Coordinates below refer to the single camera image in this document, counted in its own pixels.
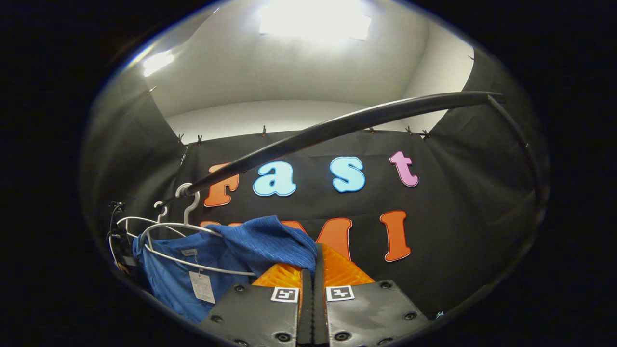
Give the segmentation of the black backdrop cloth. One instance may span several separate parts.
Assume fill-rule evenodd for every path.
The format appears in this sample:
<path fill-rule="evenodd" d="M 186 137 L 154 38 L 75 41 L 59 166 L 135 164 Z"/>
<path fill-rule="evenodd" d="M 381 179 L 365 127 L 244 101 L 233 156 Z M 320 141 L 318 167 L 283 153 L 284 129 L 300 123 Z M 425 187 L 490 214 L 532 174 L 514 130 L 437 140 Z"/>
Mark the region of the black backdrop cloth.
<path fill-rule="evenodd" d="M 502 93 L 525 137 L 491 105 L 452 108 L 427 136 L 356 131 L 239 173 L 202 191 L 195 224 L 236 226 L 276 215 L 354 262 L 375 280 L 394 280 L 426 315 L 448 312 L 492 288 L 534 239 L 549 190 L 549 156 L 527 94 L 496 58 L 474 49 L 465 92 Z M 91 127 L 79 168 L 84 214 L 97 237 L 113 200 L 153 218 L 157 200 L 246 154 L 295 134 L 223 136 L 178 142 L 151 97 L 105 112 Z M 290 177 L 290 195 L 253 188 Z"/>

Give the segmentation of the blue corduroy jacket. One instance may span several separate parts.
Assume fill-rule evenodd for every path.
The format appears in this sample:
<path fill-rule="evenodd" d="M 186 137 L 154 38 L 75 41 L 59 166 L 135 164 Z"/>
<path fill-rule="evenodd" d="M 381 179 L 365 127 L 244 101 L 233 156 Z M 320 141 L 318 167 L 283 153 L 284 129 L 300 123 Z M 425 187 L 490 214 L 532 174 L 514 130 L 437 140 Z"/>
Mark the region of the blue corduroy jacket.
<path fill-rule="evenodd" d="M 317 245 L 306 232 L 275 215 L 240 226 L 207 226 L 178 239 L 154 239 L 154 231 L 132 242 L 153 296 L 192 323 L 207 318 L 234 285 L 249 285 L 275 264 L 315 272 Z"/>

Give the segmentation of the large ceiling light panel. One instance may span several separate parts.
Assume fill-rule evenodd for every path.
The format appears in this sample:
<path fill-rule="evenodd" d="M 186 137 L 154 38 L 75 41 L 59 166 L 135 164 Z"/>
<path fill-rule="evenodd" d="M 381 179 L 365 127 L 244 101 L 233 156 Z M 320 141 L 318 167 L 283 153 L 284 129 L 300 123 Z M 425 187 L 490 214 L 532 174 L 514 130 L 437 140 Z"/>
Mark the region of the large ceiling light panel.
<path fill-rule="evenodd" d="M 372 24 L 363 0 L 268 0 L 259 14 L 259 33 L 279 37 L 364 41 Z"/>

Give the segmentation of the black metal clothes rack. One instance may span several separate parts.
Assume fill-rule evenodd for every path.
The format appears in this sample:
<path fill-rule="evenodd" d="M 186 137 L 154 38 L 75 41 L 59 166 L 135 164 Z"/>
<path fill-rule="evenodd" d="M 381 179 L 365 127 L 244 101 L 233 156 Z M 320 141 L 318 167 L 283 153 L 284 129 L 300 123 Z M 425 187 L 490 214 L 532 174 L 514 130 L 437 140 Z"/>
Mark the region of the black metal clothes rack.
<path fill-rule="evenodd" d="M 527 166 L 529 167 L 533 180 L 536 207 L 540 208 L 545 198 L 543 197 L 537 160 L 534 158 L 533 149 L 529 141 L 526 140 L 526 136 L 523 134 L 522 129 L 511 114 L 503 107 L 504 103 L 505 97 L 501 93 L 455 92 L 412 97 L 364 108 L 328 121 L 323 121 L 322 123 L 308 127 L 301 132 L 238 158 L 238 160 L 230 162 L 228 165 L 225 165 L 218 171 L 210 173 L 195 183 L 187 187 L 180 187 L 178 193 L 163 202 L 163 206 L 167 206 L 176 199 L 185 196 L 193 196 L 206 187 L 210 187 L 231 176 L 248 171 L 253 167 L 266 164 L 282 156 L 301 151 L 305 148 L 349 133 L 430 112 L 448 110 L 450 108 L 489 105 L 503 118 L 526 158 Z"/>

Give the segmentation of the small ceiling light panel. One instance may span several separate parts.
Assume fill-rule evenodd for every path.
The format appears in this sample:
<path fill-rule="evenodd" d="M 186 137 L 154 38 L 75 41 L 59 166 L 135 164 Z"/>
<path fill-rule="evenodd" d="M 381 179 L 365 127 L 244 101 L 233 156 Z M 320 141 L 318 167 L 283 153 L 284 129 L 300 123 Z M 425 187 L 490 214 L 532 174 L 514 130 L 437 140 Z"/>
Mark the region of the small ceiling light panel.
<path fill-rule="evenodd" d="M 161 68 L 171 64 L 174 61 L 174 54 L 170 51 L 156 53 L 141 62 L 143 76 L 145 78 L 159 71 Z"/>

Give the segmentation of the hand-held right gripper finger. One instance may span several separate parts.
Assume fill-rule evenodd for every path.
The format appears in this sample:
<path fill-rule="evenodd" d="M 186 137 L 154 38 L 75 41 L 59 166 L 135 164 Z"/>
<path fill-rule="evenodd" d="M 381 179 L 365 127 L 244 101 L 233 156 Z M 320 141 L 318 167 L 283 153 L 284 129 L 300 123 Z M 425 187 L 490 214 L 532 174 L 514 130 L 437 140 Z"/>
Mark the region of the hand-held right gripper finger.
<path fill-rule="evenodd" d="M 322 243 L 313 290 L 317 347 L 404 347 L 430 326 L 394 281 L 373 280 Z"/>
<path fill-rule="evenodd" d="M 199 323 L 222 347 L 308 347 L 313 332 L 310 271 L 275 264 L 253 283 L 235 283 Z"/>

